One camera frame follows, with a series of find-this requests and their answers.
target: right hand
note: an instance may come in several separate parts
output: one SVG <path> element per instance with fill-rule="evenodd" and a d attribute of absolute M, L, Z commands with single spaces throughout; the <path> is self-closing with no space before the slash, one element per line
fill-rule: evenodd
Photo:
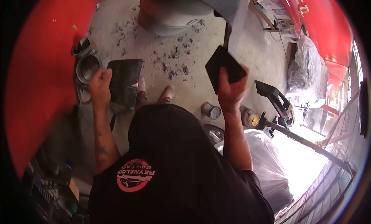
<path fill-rule="evenodd" d="M 99 69 L 89 83 L 90 96 L 95 115 L 107 115 L 111 92 L 109 83 L 112 78 L 112 69 Z"/>
<path fill-rule="evenodd" d="M 248 91 L 250 70 L 245 66 L 241 65 L 241 67 L 245 70 L 246 76 L 232 84 L 228 82 L 227 69 L 225 67 L 220 68 L 218 100 L 224 116 L 239 113 L 241 101 Z"/>

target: left hand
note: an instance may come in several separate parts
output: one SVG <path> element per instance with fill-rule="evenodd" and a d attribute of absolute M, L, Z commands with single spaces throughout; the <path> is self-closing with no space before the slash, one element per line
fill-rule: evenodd
<path fill-rule="evenodd" d="M 99 69 L 89 83 L 90 96 L 95 115 L 107 115 L 111 92 L 109 83 L 112 78 L 112 69 Z"/>

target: shoe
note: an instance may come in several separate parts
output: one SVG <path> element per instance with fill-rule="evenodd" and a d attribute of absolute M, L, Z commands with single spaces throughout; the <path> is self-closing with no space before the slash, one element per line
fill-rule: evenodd
<path fill-rule="evenodd" d="M 139 80 L 138 80 L 138 87 L 137 87 L 137 93 L 139 92 L 146 92 L 146 80 L 144 79 L 144 77 L 140 77 Z"/>
<path fill-rule="evenodd" d="M 174 96 L 175 96 L 175 87 L 173 87 L 172 85 L 167 86 L 165 90 L 163 91 L 160 99 L 158 100 L 158 103 L 161 103 L 165 98 L 169 98 L 169 101 L 171 101 Z"/>

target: shirt logo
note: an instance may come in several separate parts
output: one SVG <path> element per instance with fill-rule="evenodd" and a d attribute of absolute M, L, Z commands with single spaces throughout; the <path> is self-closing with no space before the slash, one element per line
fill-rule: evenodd
<path fill-rule="evenodd" d="M 155 175 L 142 159 L 133 159 L 127 162 L 117 172 L 117 185 L 124 192 L 135 192 L 142 189 Z"/>

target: small paint can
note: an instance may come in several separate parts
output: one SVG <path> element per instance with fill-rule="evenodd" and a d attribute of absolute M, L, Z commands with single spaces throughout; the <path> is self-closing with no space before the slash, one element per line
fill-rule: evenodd
<path fill-rule="evenodd" d="M 241 121 L 244 126 L 256 126 L 259 123 L 259 116 L 254 114 L 252 109 L 246 106 L 240 106 L 241 111 Z"/>
<path fill-rule="evenodd" d="M 201 106 L 201 113 L 205 114 L 209 118 L 215 120 L 219 118 L 221 114 L 221 109 L 220 107 L 214 106 L 213 104 L 209 102 L 204 102 Z"/>

